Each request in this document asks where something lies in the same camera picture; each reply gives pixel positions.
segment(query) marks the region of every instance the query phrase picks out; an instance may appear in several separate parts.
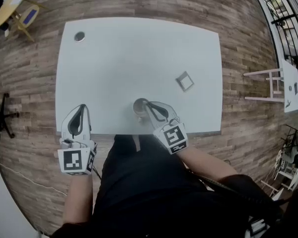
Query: white cable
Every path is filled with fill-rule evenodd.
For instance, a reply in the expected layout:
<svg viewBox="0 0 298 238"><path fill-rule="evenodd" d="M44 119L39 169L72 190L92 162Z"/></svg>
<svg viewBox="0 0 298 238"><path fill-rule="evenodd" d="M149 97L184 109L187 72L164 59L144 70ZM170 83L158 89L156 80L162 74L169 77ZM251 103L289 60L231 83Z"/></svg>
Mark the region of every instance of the white cable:
<svg viewBox="0 0 298 238"><path fill-rule="evenodd" d="M51 189L53 189L53 190L55 190L55 191L57 191L57 192L59 192L59 193L62 193L62 194L65 195L65 196L67 196L64 192L61 192L61 191L59 191L59 190L57 190L57 189L55 189L55 188L53 188L53 187L45 187L45 186L43 186L43 185L40 185L40 184L38 184L38 183L35 183L35 182L32 181L31 179L25 177L25 176L24 176L23 174L21 174L20 172L14 171L14 170L11 169L11 168L7 168L5 165L3 165L3 164L1 164L1 163L0 163L0 165L3 166L3 167L6 168L6 169L9 169L10 171L12 171L12 172L14 172L14 173L16 173L16 174L21 175L22 177L26 178L27 180L29 180L30 182L32 182L32 183L35 184L35 185L38 185L38 186L41 186L41 187L44 187L44 188L48 188L48 189L51 188Z"/></svg>

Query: person's right arm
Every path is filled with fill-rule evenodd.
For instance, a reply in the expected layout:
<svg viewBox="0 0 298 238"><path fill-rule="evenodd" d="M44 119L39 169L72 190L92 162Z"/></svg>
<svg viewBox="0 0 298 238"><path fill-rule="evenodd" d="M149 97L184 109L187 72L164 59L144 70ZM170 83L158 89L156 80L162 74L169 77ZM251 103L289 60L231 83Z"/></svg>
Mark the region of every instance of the person's right arm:
<svg viewBox="0 0 298 238"><path fill-rule="evenodd" d="M228 163L192 146L178 152L177 155L198 176L220 181L225 177L237 175L237 171Z"/></svg>

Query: white side table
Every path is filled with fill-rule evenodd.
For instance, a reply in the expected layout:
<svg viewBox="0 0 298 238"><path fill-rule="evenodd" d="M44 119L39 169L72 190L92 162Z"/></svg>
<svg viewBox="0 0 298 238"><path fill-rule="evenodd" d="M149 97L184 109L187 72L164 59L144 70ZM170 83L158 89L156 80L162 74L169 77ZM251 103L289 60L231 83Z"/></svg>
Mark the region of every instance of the white side table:
<svg viewBox="0 0 298 238"><path fill-rule="evenodd" d="M282 72L281 77L273 77L273 72ZM298 110L298 70L294 68L290 63L282 60L282 68L280 69L269 69L262 71L255 71L244 73L244 76L251 76L256 74L268 73L269 77L266 80L269 80L270 84L270 97L267 98L258 98L258 97L244 97L246 100L255 100L255 101L271 101L271 102L284 102L284 112L290 112ZM273 89L273 80L277 82L277 90ZM284 82L284 97L275 97L274 95L281 95L282 91L279 90L279 81Z"/></svg>

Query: blue object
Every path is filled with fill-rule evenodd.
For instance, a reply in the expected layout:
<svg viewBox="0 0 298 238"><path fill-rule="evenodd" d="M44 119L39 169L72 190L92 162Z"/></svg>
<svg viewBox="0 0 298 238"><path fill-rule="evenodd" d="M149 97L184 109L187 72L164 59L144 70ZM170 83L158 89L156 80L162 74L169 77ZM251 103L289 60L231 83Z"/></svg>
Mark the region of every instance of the blue object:
<svg viewBox="0 0 298 238"><path fill-rule="evenodd" d="M27 15L27 17L25 18L25 20L23 21L23 23L27 25L36 12L37 10L34 10L34 9L31 10L30 13Z"/></svg>

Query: wire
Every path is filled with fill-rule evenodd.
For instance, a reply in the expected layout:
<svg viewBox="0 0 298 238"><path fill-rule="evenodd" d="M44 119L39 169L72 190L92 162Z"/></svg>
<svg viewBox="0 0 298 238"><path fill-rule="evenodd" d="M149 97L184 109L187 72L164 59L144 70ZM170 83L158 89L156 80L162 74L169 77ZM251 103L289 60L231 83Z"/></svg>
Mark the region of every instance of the wire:
<svg viewBox="0 0 298 238"><path fill-rule="evenodd" d="M97 174L98 178L101 180L101 177L100 177L100 175L99 175L97 169L96 169L94 166L93 166L93 171Z"/></svg>
<svg viewBox="0 0 298 238"><path fill-rule="evenodd" d="M16 173L16 174L21 175L22 177L26 178L27 180L29 180L30 182L32 182L32 183L35 184L35 185L38 185L38 186L41 186L41 187L44 187L44 188L48 188L48 189L53 189L53 190L55 190L55 191L57 191L57 192L59 192L59 193L65 195L65 196L67 196L64 192L61 192L61 191L59 191L59 190L57 190L57 189L55 189L55 188L53 188L53 187L45 187L44 185L35 183L34 181L32 181L31 179L29 179L28 177L25 177L25 176L24 176L23 174L21 174L20 172L14 171L14 170L11 169L11 168L7 168L5 165L3 165L3 164L1 164L1 163L0 163L0 165L3 166L5 169L9 169L10 171L12 171L12 172L14 172L14 173Z"/></svg>

